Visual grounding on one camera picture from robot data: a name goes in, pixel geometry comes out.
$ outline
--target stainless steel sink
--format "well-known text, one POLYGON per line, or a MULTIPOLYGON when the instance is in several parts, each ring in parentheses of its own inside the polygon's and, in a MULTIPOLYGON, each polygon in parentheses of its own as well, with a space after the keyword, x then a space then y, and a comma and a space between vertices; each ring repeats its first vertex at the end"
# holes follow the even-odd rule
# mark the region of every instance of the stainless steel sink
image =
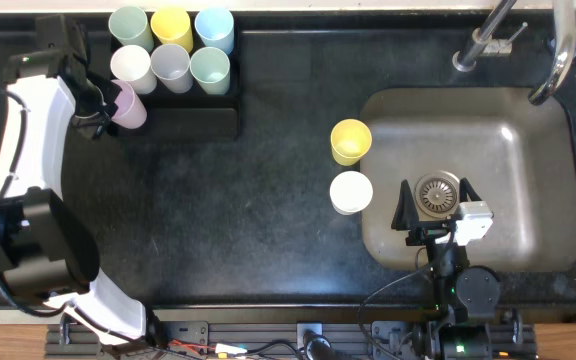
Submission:
POLYGON ((422 220, 429 220, 452 213, 459 189, 454 179, 466 177, 494 212, 486 237, 467 246, 473 265, 572 267, 576 167, 568 118, 554 99, 531 105, 529 91, 391 89, 368 100, 360 118, 373 143, 360 167, 375 196, 362 213, 362 231, 379 263, 414 268, 417 248, 406 246, 405 232, 390 229, 402 180, 416 192, 422 220))

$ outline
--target faucet handle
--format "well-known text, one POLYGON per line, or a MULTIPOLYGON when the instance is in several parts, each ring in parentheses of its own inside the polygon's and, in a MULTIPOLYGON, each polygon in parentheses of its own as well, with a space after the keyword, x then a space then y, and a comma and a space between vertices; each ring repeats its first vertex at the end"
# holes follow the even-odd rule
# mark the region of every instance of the faucet handle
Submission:
POLYGON ((515 41, 517 36, 521 34, 526 28, 528 27, 528 23, 524 22, 521 24, 519 30, 515 31, 514 34, 510 37, 510 39, 492 39, 486 45, 484 52, 481 56, 508 56, 512 52, 512 42, 515 41))

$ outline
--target white wall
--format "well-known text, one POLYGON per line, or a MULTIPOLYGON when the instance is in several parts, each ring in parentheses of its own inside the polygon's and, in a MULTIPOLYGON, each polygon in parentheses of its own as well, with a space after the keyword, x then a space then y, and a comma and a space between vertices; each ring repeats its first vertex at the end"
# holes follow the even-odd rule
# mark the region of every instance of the white wall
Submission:
MULTIPOLYGON (((0 0, 0 12, 107 12, 123 5, 153 10, 179 4, 187 10, 221 5, 233 10, 490 9, 498 0, 0 0)), ((515 9, 545 9, 551 0, 519 0, 515 9)))

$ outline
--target plastic cup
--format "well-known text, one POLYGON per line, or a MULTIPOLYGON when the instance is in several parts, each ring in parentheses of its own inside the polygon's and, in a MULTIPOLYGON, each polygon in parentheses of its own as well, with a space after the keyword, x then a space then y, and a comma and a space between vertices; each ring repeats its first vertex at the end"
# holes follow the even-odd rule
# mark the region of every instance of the plastic cup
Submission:
POLYGON ((230 60, 217 48, 197 50, 190 59, 190 72, 206 94, 223 95, 230 88, 230 60))
POLYGON ((140 46, 126 45, 115 51, 110 59, 110 70, 137 94, 149 94, 157 87, 157 78, 150 70, 150 55, 140 46))
POLYGON ((332 157, 339 165, 350 166, 361 159, 372 144, 372 134, 366 124, 355 119, 342 120, 330 134, 332 157))
POLYGON ((150 68, 170 91, 181 94, 192 87, 190 55, 177 44, 161 45, 150 57, 150 68))
POLYGON ((195 18, 195 30, 206 46, 226 54, 235 47, 235 20, 226 8, 201 10, 195 18))
POLYGON ((352 215, 370 204, 372 184, 360 172, 342 172, 330 184, 330 200, 338 213, 352 215))
POLYGON ((125 81, 115 79, 112 82, 121 87, 121 92, 115 99, 117 112, 112 121, 127 129, 136 129, 143 125, 146 122, 146 108, 135 91, 125 81))
POLYGON ((192 29, 190 16, 180 6, 166 6, 152 15, 150 20, 152 32, 162 44, 183 46, 189 53, 192 51, 192 29))
POLYGON ((138 45, 148 52, 155 46, 148 27, 148 17, 136 6, 124 6, 115 10, 108 19, 108 29, 122 45, 138 45))

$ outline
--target drain strainer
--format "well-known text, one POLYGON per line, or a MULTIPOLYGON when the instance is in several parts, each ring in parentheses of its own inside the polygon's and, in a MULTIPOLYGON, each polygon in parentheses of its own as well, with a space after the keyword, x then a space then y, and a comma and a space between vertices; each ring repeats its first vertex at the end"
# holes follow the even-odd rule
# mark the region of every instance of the drain strainer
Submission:
POLYGON ((447 171, 424 175, 415 187, 417 206, 426 214, 443 218, 457 205, 459 180, 447 171))

